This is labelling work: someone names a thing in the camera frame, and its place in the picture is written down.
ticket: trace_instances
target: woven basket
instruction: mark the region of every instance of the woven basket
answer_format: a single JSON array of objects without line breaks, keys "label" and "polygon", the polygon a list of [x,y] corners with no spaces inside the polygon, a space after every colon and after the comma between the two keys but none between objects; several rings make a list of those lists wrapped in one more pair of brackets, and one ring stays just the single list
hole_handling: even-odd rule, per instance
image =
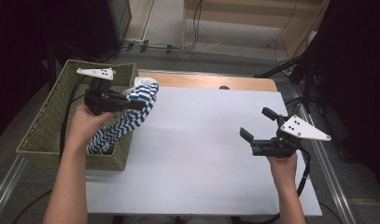
[{"label": "woven basket", "polygon": [[[134,63],[112,65],[68,60],[53,86],[52,91],[49,93],[47,100],[41,107],[27,134],[21,140],[16,150],[17,153],[39,167],[57,168],[59,164],[61,125],[67,102],[76,82],[79,78],[83,77],[77,74],[77,69],[109,67],[116,71],[111,88],[113,91],[122,92],[134,85],[134,78],[138,76],[137,67]],[[81,82],[76,90],[74,99],[85,93],[90,81],[91,77],[86,77]],[[83,97],[80,97],[71,105],[66,134],[69,132],[71,118],[79,104],[83,104]],[[113,124],[119,117],[120,115],[118,115],[116,119],[108,120],[105,126]],[[115,145],[111,155],[87,156],[87,169],[124,170],[131,140],[132,132],[122,136]]]}]

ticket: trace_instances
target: black and white striped fabric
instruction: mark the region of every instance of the black and white striped fabric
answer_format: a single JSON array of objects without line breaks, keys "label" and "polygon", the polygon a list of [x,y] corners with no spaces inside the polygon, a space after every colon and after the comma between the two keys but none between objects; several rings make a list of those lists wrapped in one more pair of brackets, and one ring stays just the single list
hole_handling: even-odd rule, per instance
[{"label": "black and white striped fabric", "polygon": [[156,81],[149,85],[140,84],[131,89],[130,91],[132,92],[127,95],[127,98],[129,100],[142,100],[146,102],[144,108],[141,111],[128,109],[114,125],[102,127],[88,144],[87,154],[112,154],[113,148],[119,138],[140,127],[146,120],[154,103],[157,101],[158,90],[159,85]]}]

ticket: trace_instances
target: floor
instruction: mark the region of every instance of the floor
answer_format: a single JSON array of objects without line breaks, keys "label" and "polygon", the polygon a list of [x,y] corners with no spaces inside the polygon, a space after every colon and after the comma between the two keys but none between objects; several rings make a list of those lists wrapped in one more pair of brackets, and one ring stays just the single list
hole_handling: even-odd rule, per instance
[{"label": "floor", "polygon": [[[179,45],[181,2],[180,0],[155,0],[144,39],[149,39],[151,44]],[[188,21],[188,27],[191,25],[192,21]],[[192,36],[193,33],[189,30],[188,45],[191,43]],[[284,46],[277,37],[278,33],[274,28],[201,21],[199,41],[193,52],[174,51],[167,54],[165,50],[148,48],[146,52],[140,53],[140,49],[134,48],[115,54],[107,63],[137,63],[138,67],[144,70],[206,72],[252,77],[272,69],[280,61],[287,59]],[[296,94],[294,90],[301,90],[303,87],[303,85],[289,84],[287,76],[283,73],[276,74],[272,79],[285,100],[292,99]],[[41,89],[0,137],[0,184],[16,159],[15,148],[48,93],[48,86]],[[311,105],[311,111],[315,125],[328,133],[329,126],[317,113],[314,105]],[[317,159],[315,147],[310,141],[303,141],[303,144],[309,148],[313,156],[310,177],[317,198],[338,214],[336,199],[332,196],[331,186]],[[331,141],[323,147],[354,216],[354,221],[345,223],[380,223],[380,188],[375,182],[373,173],[359,163],[342,161],[336,142]],[[7,192],[11,193],[11,196],[4,209],[0,211],[0,223],[11,223],[28,203],[51,189],[55,176],[55,170],[39,169],[30,162],[27,163],[16,187],[12,192]],[[48,199],[47,196],[32,206],[18,223],[40,223]],[[330,210],[324,206],[321,208],[323,216],[308,217],[309,223],[340,223]],[[262,221],[267,218],[242,217],[246,221]],[[111,223],[112,219],[112,216],[89,215],[90,223]]]}]

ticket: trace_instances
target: desk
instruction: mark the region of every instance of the desk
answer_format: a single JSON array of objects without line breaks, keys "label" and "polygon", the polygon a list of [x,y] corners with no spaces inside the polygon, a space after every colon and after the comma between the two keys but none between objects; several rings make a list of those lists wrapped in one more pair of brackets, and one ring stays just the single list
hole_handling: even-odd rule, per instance
[{"label": "desk", "polygon": [[[278,212],[268,161],[253,157],[239,136],[241,126],[260,139],[275,134],[276,124],[260,113],[268,106],[286,114],[272,80],[140,76],[160,81],[157,103],[134,130],[123,172],[87,171],[90,213],[245,216]],[[169,87],[173,85],[187,88]],[[232,89],[254,85],[257,91],[205,89],[219,85]],[[297,180],[303,167],[300,154]],[[300,199],[306,215],[321,215],[310,181]]]},{"label": "desk", "polygon": [[[290,58],[323,20],[330,0],[203,0],[201,20],[275,27]],[[199,0],[184,0],[182,47]]]}]

